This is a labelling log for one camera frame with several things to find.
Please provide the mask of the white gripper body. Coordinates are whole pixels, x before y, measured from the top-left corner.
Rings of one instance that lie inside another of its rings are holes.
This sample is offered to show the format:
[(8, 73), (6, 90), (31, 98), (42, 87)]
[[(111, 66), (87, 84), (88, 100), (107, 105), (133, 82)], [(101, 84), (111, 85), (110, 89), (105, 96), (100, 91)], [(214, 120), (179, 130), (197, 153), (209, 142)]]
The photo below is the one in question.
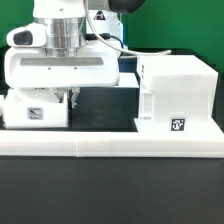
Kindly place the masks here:
[(114, 50), (87, 46), (75, 57), (48, 57), (41, 48), (10, 48), (5, 80), (11, 88), (110, 87), (119, 82)]

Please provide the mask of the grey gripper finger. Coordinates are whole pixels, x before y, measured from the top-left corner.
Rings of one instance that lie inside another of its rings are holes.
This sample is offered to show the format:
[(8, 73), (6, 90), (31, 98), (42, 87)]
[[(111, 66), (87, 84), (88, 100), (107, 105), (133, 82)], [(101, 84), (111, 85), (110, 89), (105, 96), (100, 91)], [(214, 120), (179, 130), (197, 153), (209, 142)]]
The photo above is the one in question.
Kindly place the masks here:
[(76, 107), (76, 100), (79, 96), (80, 93), (80, 88), (79, 87), (74, 87), (71, 89), (71, 107), (75, 108)]
[(64, 95), (68, 93), (66, 88), (51, 88), (50, 91), (57, 97), (57, 99), (62, 102)]

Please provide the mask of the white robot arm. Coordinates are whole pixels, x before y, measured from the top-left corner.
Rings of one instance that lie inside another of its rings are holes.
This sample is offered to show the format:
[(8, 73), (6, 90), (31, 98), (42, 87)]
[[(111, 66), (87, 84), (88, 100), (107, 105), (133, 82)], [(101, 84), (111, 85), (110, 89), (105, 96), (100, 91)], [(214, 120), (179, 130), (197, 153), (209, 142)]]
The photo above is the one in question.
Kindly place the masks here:
[(10, 31), (5, 54), (6, 106), (67, 102), (80, 87), (119, 82), (118, 47), (86, 28), (91, 10), (133, 13), (145, 0), (34, 0), (33, 22)]

